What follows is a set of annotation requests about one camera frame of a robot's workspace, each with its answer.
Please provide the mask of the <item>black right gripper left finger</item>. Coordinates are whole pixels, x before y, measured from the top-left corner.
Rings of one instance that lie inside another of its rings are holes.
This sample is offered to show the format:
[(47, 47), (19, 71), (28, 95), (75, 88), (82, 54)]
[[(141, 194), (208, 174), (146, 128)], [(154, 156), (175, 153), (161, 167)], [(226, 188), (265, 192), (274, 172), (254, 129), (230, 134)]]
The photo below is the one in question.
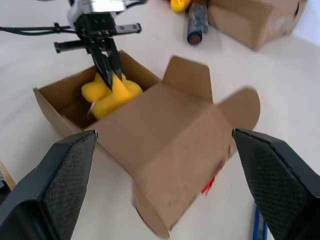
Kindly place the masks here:
[(0, 240), (71, 240), (97, 139), (86, 130), (52, 145), (0, 203)]

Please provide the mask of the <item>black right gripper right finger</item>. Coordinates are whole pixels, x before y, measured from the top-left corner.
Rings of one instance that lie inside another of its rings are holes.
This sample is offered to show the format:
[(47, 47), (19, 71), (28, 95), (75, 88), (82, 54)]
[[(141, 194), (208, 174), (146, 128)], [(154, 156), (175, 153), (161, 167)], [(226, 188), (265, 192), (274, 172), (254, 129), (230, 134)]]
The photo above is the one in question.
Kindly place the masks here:
[(281, 139), (241, 128), (232, 137), (274, 240), (320, 240), (320, 175)]

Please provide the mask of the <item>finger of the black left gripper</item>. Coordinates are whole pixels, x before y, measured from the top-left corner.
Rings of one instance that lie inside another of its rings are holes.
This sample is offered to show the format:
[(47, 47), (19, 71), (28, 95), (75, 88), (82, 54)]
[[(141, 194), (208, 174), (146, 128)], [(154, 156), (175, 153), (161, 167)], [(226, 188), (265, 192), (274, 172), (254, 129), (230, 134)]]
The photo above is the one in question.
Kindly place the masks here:
[(102, 53), (101, 49), (98, 46), (91, 46), (89, 48), (89, 52), (92, 56), (94, 64), (97, 68), (97, 71), (107, 85), (107, 87), (112, 90), (113, 84), (113, 71), (111, 65), (109, 63), (108, 57)]
[(122, 63), (115, 41), (113, 38), (107, 38), (105, 44), (112, 71), (122, 80)]

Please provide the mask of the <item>yellow plush toy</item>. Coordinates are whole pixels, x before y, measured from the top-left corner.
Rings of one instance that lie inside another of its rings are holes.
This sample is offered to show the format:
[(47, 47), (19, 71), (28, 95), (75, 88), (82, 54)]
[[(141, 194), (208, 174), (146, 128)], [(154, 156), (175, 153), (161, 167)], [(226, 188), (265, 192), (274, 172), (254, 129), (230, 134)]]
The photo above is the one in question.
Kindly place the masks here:
[(88, 114), (100, 120), (143, 93), (142, 88), (126, 78), (112, 75), (109, 88), (97, 73), (94, 80), (81, 87), (81, 94), (90, 103)]

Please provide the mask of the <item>blue pen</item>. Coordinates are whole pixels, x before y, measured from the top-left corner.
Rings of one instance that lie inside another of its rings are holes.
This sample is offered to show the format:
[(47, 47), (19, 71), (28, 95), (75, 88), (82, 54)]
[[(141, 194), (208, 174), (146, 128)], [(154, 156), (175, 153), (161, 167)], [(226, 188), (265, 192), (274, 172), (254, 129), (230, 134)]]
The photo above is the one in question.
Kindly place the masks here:
[(255, 207), (252, 240), (268, 240), (268, 226), (258, 206)]

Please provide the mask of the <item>small cardboard box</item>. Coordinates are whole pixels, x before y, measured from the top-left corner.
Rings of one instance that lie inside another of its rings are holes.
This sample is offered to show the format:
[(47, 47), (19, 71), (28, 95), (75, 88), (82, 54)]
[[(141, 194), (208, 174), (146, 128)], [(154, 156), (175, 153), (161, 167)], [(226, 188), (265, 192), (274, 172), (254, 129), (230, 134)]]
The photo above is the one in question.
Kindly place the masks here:
[(119, 55), (125, 78), (143, 92), (100, 120), (88, 118), (89, 104), (81, 95), (95, 67), (33, 92), (45, 118), (63, 136), (97, 130), (98, 146), (133, 179), (133, 205), (140, 217), (168, 239), (236, 152), (232, 130), (256, 126), (259, 95), (245, 86), (214, 103), (207, 65), (172, 56), (160, 79), (125, 51)]

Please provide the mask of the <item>red tape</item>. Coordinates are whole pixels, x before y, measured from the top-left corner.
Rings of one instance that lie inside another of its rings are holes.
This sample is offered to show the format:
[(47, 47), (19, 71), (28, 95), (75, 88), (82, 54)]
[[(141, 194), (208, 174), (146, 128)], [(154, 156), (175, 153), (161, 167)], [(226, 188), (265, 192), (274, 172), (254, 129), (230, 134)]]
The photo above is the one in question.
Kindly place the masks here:
[(212, 178), (211, 180), (208, 182), (208, 184), (204, 187), (204, 189), (201, 191), (201, 194), (203, 196), (207, 196), (209, 191), (212, 189), (213, 187), (213, 184), (216, 180), (216, 176), (219, 174), (219, 172), (221, 171), (221, 169), (223, 168), (224, 164), (221, 162), (217, 167), (216, 169), (213, 171), (213, 174), (212, 174)]

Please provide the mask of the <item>large cardboard box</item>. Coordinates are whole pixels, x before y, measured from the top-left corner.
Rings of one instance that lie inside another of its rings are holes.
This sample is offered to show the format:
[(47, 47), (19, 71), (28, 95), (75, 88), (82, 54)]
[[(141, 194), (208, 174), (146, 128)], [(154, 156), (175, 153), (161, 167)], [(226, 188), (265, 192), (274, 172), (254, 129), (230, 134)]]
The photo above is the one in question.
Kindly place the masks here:
[(250, 49), (290, 35), (308, 0), (208, 0), (208, 23)]

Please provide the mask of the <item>yellow smooth plastic toy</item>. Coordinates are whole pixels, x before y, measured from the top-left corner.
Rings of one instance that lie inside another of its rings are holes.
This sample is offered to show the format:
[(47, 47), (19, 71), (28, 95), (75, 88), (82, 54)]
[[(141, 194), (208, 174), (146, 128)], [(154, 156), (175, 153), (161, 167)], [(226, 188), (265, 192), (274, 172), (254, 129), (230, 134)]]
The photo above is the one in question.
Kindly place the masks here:
[(170, 7), (176, 13), (184, 12), (190, 5), (191, 0), (170, 0)]

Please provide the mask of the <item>blue patterned tube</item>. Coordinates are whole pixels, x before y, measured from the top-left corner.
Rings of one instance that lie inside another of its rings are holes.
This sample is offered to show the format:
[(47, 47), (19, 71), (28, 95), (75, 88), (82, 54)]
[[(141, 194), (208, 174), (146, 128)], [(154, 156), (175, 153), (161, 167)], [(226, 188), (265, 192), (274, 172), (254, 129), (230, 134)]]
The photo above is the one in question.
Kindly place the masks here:
[(187, 42), (198, 45), (208, 30), (207, 0), (191, 0), (187, 9)]

